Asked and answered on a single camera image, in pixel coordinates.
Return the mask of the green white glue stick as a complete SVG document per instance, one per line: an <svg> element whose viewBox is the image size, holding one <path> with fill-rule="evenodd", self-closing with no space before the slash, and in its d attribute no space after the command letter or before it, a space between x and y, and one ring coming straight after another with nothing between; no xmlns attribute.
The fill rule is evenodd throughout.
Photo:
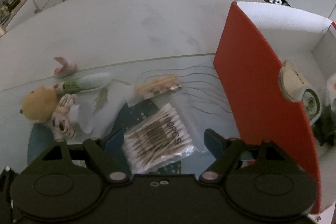
<svg viewBox="0 0 336 224"><path fill-rule="evenodd" d="M81 92L92 92L107 86L112 80L108 72L94 73L84 77L70 79L52 86L55 92L60 94L76 94Z"/></svg>

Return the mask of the red cardboard shoe box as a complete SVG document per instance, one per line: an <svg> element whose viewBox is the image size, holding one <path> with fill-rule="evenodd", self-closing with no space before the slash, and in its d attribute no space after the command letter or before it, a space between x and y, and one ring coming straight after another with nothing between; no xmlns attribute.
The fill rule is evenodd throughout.
<svg viewBox="0 0 336 224"><path fill-rule="evenodd" d="M326 99L335 73L335 23L288 6L234 2L214 58L241 138L276 142L314 178L313 214L335 202L335 148L319 148L301 102L284 97L280 72L289 61Z"/></svg>

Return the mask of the striped cat face plush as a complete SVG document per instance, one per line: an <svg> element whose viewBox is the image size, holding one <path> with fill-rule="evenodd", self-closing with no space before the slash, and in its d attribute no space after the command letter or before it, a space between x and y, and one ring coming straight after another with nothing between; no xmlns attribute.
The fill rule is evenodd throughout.
<svg viewBox="0 0 336 224"><path fill-rule="evenodd" d="M93 109L88 102L77 102L76 94L65 94L51 117L53 133L62 139L93 131Z"/></svg>

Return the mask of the cotton swabs bag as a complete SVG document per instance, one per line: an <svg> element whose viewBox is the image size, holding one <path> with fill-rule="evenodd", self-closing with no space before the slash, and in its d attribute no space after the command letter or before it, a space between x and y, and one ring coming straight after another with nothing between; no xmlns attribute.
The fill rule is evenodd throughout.
<svg viewBox="0 0 336 224"><path fill-rule="evenodd" d="M133 174L151 172L196 151L182 117L169 103L127 130L122 149Z"/></svg>

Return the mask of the white drawer sideboard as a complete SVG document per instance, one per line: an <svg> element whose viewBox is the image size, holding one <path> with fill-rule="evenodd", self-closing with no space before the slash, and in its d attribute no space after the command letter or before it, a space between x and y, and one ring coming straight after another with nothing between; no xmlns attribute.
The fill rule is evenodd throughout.
<svg viewBox="0 0 336 224"><path fill-rule="evenodd" d="M65 0L21 0L10 13L8 19L5 19L5 22L1 23L1 32L6 33L40 12L64 1Z"/></svg>

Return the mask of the white shoe pair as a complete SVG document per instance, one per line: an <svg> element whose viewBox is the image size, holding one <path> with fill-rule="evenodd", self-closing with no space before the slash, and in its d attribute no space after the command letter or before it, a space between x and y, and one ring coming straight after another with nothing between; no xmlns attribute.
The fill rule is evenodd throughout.
<svg viewBox="0 0 336 224"><path fill-rule="evenodd" d="M269 0L269 3L273 3L276 5L282 5L282 0Z"/></svg>

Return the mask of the yellow plush toy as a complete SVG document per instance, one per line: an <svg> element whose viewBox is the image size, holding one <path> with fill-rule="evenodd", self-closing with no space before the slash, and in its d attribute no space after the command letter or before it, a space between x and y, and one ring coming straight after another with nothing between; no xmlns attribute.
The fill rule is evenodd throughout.
<svg viewBox="0 0 336 224"><path fill-rule="evenodd" d="M57 105L58 96L55 89L40 86L24 97L19 113L29 121L45 123L51 118Z"/></svg>

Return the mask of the dark speckled pouch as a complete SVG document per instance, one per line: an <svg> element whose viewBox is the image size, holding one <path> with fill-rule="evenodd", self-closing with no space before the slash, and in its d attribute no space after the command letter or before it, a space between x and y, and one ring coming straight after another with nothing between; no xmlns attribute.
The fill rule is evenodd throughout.
<svg viewBox="0 0 336 224"><path fill-rule="evenodd" d="M313 133L319 145L335 146L335 113L327 105L314 124Z"/></svg>

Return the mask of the red white small tube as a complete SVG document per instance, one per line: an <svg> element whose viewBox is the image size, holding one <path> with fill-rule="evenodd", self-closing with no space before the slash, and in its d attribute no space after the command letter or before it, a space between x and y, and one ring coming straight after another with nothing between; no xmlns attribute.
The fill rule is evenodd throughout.
<svg viewBox="0 0 336 224"><path fill-rule="evenodd" d="M65 57L54 57L54 60L60 64L60 67L54 69L54 75L57 77L67 77L77 71L77 65L68 61Z"/></svg>

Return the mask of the bagged toothpicks pack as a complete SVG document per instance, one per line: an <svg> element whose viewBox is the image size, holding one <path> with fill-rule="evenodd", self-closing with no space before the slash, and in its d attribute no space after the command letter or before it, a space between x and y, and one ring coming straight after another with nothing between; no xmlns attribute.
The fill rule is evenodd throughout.
<svg viewBox="0 0 336 224"><path fill-rule="evenodd" d="M178 82L177 76L168 75L156 77L155 79L146 81L143 84L136 85L134 88L134 95L137 98L147 100L165 92L175 91L181 88L182 87Z"/></svg>

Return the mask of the white grey wipes packet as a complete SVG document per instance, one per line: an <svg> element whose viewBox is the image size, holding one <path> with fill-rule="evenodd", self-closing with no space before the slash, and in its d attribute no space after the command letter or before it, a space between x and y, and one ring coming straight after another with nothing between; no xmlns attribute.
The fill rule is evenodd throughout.
<svg viewBox="0 0 336 224"><path fill-rule="evenodd" d="M335 112L335 77L330 77L326 83L326 96L332 112Z"/></svg>

